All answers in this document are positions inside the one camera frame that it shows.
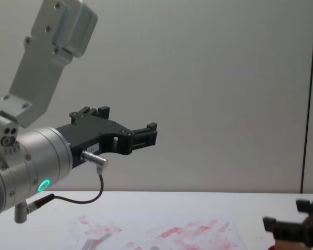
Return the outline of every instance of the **bolt hole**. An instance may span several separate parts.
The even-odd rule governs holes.
[[[54,6],[55,9],[59,9],[61,7],[60,3],[56,3],[56,5]]]
[[[29,44],[31,42],[31,39],[29,38],[29,37],[27,37],[26,39],[25,39],[25,44]]]
[[[51,30],[52,30],[51,25],[46,26],[46,28],[45,28],[46,33],[49,33]]]
[[[31,160],[31,156],[30,155],[25,155],[25,159],[26,160]]]

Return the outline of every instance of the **screw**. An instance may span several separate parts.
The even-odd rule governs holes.
[[[11,139],[7,136],[2,137],[1,139],[1,145],[3,146],[9,146],[11,144]]]
[[[45,28],[46,33],[49,33],[51,30],[52,30],[51,25],[46,26],[46,28]]]
[[[25,155],[26,160],[31,160],[31,155]]]
[[[60,3],[56,3],[56,5],[54,6],[55,9],[59,9],[61,7]]]
[[[31,38],[27,36],[25,39],[25,44],[29,44],[29,43],[31,43]]]

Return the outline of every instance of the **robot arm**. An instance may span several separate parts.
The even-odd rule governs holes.
[[[99,154],[127,155],[155,144],[156,123],[130,130],[108,119],[108,107],[73,112],[71,123],[57,129],[18,132],[46,111],[63,68],[83,55],[96,22],[96,14],[80,0],[44,0],[10,91],[0,100],[0,213],[15,206],[17,223],[54,195],[29,206],[26,199],[64,179],[72,168],[95,163],[101,194],[108,161]]]
[[[78,0],[44,1],[0,115],[26,128],[44,114],[64,67],[84,54],[97,19]]]

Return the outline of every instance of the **red stain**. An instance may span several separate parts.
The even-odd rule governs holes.
[[[214,225],[216,225],[218,223],[217,220],[211,220],[210,223],[209,223],[209,227],[213,228]]]
[[[166,227],[168,224],[169,224],[169,223],[167,223],[167,224],[165,224],[165,225],[163,225],[163,226],[161,226],[161,227],[158,227],[158,228],[149,229],[149,230],[147,230],[146,232],[147,232],[147,233],[151,233],[151,232],[154,232],[154,231],[161,230],[161,229],[163,229],[164,227]]]
[[[233,250],[238,247],[237,244],[230,241],[221,233],[225,232],[230,225],[225,223],[222,227],[217,228],[216,232],[212,227],[217,224],[217,220],[211,220],[205,225],[200,222],[195,224],[188,223],[184,228],[172,228],[154,240],[155,245],[163,245],[162,249],[171,249],[175,245],[180,250]]]
[[[110,225],[113,229],[114,229],[114,231],[116,232],[116,233],[119,233],[119,232],[122,232],[123,230],[122,229],[120,229],[120,228],[118,228],[118,227],[116,227],[116,226],[114,226],[114,225]]]
[[[111,227],[108,226],[101,226],[101,225],[97,225],[96,227],[92,228],[88,231],[85,231],[85,235],[90,235],[90,234],[94,234],[96,236],[102,235],[104,233],[119,233],[122,232],[122,229],[111,225]]]
[[[218,231],[220,233],[225,232],[225,230],[227,229],[228,225],[230,224],[230,222],[225,223],[221,228],[218,229]]]
[[[134,247],[135,244],[133,242],[129,242],[125,245],[126,248]]]
[[[172,229],[169,229],[168,231],[162,233],[159,237],[167,238],[167,237],[171,236],[172,234],[180,233],[181,231],[182,231],[181,228],[172,228]]]
[[[197,231],[193,234],[193,236],[201,235],[205,232],[208,232],[210,229],[211,229],[211,227],[199,226]]]

